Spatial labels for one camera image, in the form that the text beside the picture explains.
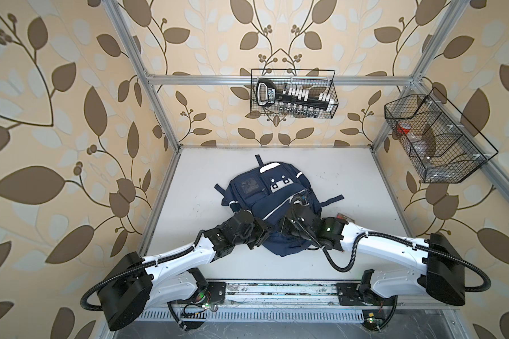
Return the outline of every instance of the navy blue backpack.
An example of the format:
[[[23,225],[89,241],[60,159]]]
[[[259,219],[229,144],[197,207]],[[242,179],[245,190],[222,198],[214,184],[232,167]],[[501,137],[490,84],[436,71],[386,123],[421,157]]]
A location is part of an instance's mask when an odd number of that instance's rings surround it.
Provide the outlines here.
[[[224,196],[221,204],[230,206],[234,212],[246,209],[253,216],[272,224],[273,231],[263,245],[274,254],[284,257],[308,248],[311,245],[309,240],[278,232],[279,221],[289,209],[292,197],[297,194],[304,196],[313,213],[319,216],[322,207],[344,197],[339,195],[321,203],[309,180],[296,167],[283,162],[264,164],[259,155],[256,159],[259,166],[230,180],[226,190],[215,185]]]

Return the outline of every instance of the black wire basket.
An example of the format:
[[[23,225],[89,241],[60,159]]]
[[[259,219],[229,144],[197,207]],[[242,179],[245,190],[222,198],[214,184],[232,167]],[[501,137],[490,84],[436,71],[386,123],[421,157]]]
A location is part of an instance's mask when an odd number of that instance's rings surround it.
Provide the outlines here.
[[[335,71],[322,69],[251,70],[251,112],[295,118],[332,119],[339,101]]]
[[[455,123],[443,110],[452,105]],[[413,163],[423,183],[459,183],[493,158],[498,150],[437,88],[428,95],[412,94],[385,105],[385,119]],[[481,150],[473,142],[487,145]]]

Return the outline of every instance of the white reflective strip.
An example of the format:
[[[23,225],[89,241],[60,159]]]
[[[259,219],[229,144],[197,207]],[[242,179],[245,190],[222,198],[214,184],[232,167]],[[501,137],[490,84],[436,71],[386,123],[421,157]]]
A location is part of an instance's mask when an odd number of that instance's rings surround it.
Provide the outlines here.
[[[283,201],[279,206],[277,206],[276,208],[273,209],[273,211],[271,211],[268,215],[266,215],[262,220],[266,220],[270,215],[272,215],[275,211],[277,211],[279,209],[279,207],[283,206],[283,204],[289,200],[292,199],[292,197],[294,197],[296,194],[298,193],[302,193],[303,191],[305,191],[305,189],[302,189],[301,191],[299,192],[296,192],[294,194],[292,194],[291,196],[289,196],[288,198],[285,199],[285,201]]]
[[[277,167],[277,166],[280,166],[281,164],[279,164],[278,162],[272,162],[271,164],[267,164],[266,166],[263,166],[260,168],[260,173],[264,173],[266,172],[267,170],[270,170],[274,167]]]

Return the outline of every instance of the floral wallpaper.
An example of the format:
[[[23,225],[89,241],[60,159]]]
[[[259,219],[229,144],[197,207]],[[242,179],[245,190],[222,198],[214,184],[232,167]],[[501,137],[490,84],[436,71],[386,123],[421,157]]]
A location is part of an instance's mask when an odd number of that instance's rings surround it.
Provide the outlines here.
[[[450,0],[118,3],[153,74],[319,68],[337,75],[409,75]]]
[[[396,86],[337,86],[333,119],[250,111],[250,90],[236,86],[163,85],[159,97],[177,140],[195,146],[367,146],[384,122]]]
[[[88,338],[141,239],[172,152],[123,51],[95,1],[0,1],[0,338]]]
[[[471,0],[424,80],[498,148],[492,161],[509,173],[509,0]],[[488,291],[466,295],[462,311],[479,339],[509,339],[509,204],[481,171],[460,184],[422,184],[397,138],[378,156],[414,234],[443,233],[491,277]],[[479,282],[466,270],[467,285]]]

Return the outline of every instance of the backpack strap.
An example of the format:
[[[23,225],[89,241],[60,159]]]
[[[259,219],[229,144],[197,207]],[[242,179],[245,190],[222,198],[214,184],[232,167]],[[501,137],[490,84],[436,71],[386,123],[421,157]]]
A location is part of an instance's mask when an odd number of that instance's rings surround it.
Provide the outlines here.
[[[224,191],[224,188],[222,188],[221,186],[219,186],[219,184],[216,184],[215,185],[215,189],[217,191],[219,191],[220,194],[222,194],[223,196],[225,196],[225,191]]]
[[[341,195],[341,194],[340,194],[340,195],[338,195],[338,196],[336,196],[336,197],[333,197],[333,198],[328,199],[328,200],[326,200],[326,201],[324,201],[324,202],[321,202],[321,207],[328,206],[328,205],[330,205],[331,203],[334,203],[334,202],[336,202],[336,201],[343,200],[343,199],[345,199],[345,197],[343,197],[343,195]]]
[[[256,160],[258,161],[258,166],[264,166],[262,162],[262,158],[260,158],[260,154],[255,155]]]

